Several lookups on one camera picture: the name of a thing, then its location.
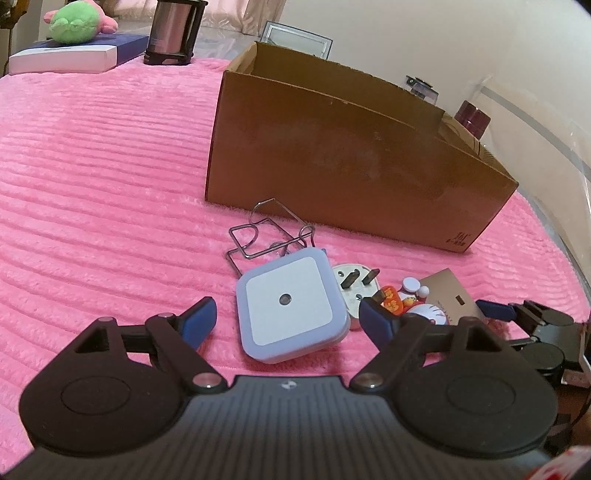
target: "pink fleece blanket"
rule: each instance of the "pink fleece blanket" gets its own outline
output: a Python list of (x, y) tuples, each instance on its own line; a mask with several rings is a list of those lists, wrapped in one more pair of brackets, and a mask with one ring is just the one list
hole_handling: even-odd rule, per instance
[[(376, 353), (362, 332), (273, 367), (242, 352), (236, 278), (223, 254), (228, 228), (246, 214), (203, 202), (226, 64), (136, 59), (100, 75), (0, 80), (0, 471), (30, 449), (22, 389), (99, 316), (139, 323), (211, 295), (219, 317), (201, 353), (229, 380), (349, 378)], [(517, 194), (463, 255), (325, 227), (316, 242), (333, 264), (379, 267), (383, 285), (451, 267), (474, 298), (589, 314), (571, 265)]]

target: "white wall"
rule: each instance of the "white wall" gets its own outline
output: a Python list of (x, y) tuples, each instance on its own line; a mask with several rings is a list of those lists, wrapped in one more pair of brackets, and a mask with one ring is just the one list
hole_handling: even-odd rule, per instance
[(399, 85), (407, 74), (426, 80), (437, 105), (455, 113), (470, 86), (504, 62), (527, 3), (287, 0), (280, 21), (332, 38), (331, 60)]
[(493, 78), (530, 92), (591, 134), (591, 17), (573, 0), (529, 2)]

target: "toy figurine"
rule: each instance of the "toy figurine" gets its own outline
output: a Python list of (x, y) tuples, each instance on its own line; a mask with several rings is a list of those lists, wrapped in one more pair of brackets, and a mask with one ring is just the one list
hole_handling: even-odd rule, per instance
[(421, 285), (414, 277), (406, 277), (402, 281), (402, 288), (398, 291), (388, 286), (382, 289), (384, 293), (383, 306), (394, 315), (415, 313), (425, 317), (433, 325), (445, 325), (447, 316), (441, 308), (425, 303), (429, 295), (429, 287)]
[(115, 33), (117, 22), (93, 0), (76, 0), (43, 17), (53, 40), (66, 45), (84, 43), (99, 33)]

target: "black cable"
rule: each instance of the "black cable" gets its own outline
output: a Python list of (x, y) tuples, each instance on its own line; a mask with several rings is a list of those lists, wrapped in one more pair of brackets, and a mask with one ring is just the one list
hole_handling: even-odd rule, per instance
[(580, 419), (584, 417), (584, 415), (589, 410), (589, 407), (591, 407), (591, 388), (589, 389), (589, 393), (587, 394), (587, 400), (585, 400), (585, 403), (583, 403), (583, 406), (579, 410), (579, 415), (577, 415), (577, 417), (573, 420), (571, 424), (573, 427), (579, 422)]

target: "wire frame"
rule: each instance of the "wire frame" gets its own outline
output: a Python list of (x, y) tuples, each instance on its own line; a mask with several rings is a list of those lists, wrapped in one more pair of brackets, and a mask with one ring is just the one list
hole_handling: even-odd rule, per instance
[[(263, 205), (267, 205), (269, 203), (276, 203), (277, 205), (279, 205), (283, 210), (285, 210), (288, 213), (289, 217), (293, 218), (301, 225), (301, 228), (300, 228), (297, 236), (292, 236), (289, 232), (287, 232), (283, 227), (281, 227), (278, 223), (276, 223), (276, 221), (274, 221), (270, 217), (264, 217), (258, 221), (253, 220), (258, 209), (261, 208)], [(264, 224), (272, 225), (282, 235), (284, 240), (273, 242), (268, 248), (264, 248), (262, 250), (259, 250), (259, 251), (253, 252), (253, 253), (247, 252), (246, 249), (253, 246), (253, 244), (256, 242), (256, 240), (259, 237), (259, 226), (264, 225)], [(242, 245), (240, 240), (238, 240), (238, 238), (236, 237), (235, 232), (240, 231), (240, 230), (244, 230), (244, 229), (252, 230), (253, 236), (247, 243)], [(277, 200), (275, 198), (263, 200), (262, 202), (258, 202), (254, 206), (254, 208), (251, 210), (251, 212), (248, 216), (248, 223), (244, 223), (243, 225), (233, 226), (228, 230), (230, 238), (232, 238), (232, 241), (236, 245), (236, 248), (233, 248), (232, 250), (229, 250), (228, 252), (226, 252), (226, 258), (230, 262), (230, 265), (232, 266), (232, 269), (234, 270), (234, 272), (236, 272), (236, 275), (238, 275), (238, 277), (241, 277), (242, 271), (238, 268), (238, 266), (236, 265), (236, 262), (232, 258), (232, 255), (235, 254), (236, 252), (240, 252), (242, 254), (242, 256), (244, 258), (246, 258), (247, 260), (252, 260), (254, 258), (258, 258), (258, 257), (261, 257), (263, 255), (267, 255), (269, 253), (272, 253), (272, 252), (275, 252), (278, 250), (280, 251), (280, 255), (283, 257), (283, 256), (287, 255), (287, 253), (288, 253), (287, 249), (290, 245), (296, 245), (299, 248), (306, 248), (308, 246), (308, 242), (307, 242), (307, 240), (308, 240), (310, 245), (312, 247), (315, 247), (316, 246), (316, 244), (314, 243), (314, 232), (315, 231), (316, 231), (316, 229), (315, 229), (314, 225), (311, 225), (311, 224), (303, 221), (294, 212), (292, 212), (291, 210), (289, 210), (289, 208), (287, 208), (285, 205), (283, 205), (279, 200)]]

